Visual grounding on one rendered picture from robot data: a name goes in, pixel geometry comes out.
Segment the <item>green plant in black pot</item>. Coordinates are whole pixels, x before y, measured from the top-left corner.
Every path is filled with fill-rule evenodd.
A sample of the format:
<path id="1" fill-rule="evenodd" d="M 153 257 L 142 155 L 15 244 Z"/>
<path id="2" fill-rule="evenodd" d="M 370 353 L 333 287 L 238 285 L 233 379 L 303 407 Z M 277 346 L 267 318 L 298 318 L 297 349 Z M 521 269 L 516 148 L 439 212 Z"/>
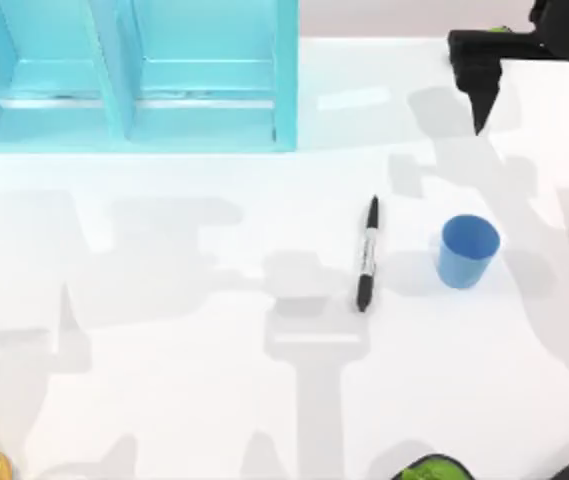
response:
<path id="1" fill-rule="evenodd" d="M 458 460 L 444 454 L 425 455 L 390 480 L 475 480 Z"/>

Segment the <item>black marker pen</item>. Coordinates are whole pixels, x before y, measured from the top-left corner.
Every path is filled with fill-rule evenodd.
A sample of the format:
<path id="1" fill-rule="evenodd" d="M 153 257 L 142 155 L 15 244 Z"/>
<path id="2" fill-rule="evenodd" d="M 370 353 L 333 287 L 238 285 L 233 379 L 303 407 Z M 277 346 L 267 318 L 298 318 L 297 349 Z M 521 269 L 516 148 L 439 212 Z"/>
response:
<path id="1" fill-rule="evenodd" d="M 356 290 L 356 307 L 364 313 L 373 298 L 375 278 L 375 247 L 379 230 L 379 198 L 374 195 L 370 201 L 364 229 L 364 243 L 360 272 Z"/>

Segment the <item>blue cup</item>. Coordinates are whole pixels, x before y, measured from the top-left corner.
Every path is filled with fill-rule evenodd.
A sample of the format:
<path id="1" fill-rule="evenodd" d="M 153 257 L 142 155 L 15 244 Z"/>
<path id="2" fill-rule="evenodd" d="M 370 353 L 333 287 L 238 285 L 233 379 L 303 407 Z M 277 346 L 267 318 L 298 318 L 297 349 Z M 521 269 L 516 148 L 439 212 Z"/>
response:
<path id="1" fill-rule="evenodd" d="M 440 280 L 451 288 L 472 288 L 500 246 L 499 232 L 485 218 L 471 214 L 450 218 L 441 230 L 437 258 Z"/>

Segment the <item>light blue rack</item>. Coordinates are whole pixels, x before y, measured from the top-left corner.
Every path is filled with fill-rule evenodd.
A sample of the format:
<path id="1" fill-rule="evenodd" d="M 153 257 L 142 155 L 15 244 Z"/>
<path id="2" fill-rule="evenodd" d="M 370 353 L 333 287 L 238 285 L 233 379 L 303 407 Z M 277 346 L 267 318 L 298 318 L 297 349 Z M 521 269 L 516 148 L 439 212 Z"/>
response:
<path id="1" fill-rule="evenodd" d="M 289 152 L 299 0 L 0 0 L 0 153 Z"/>

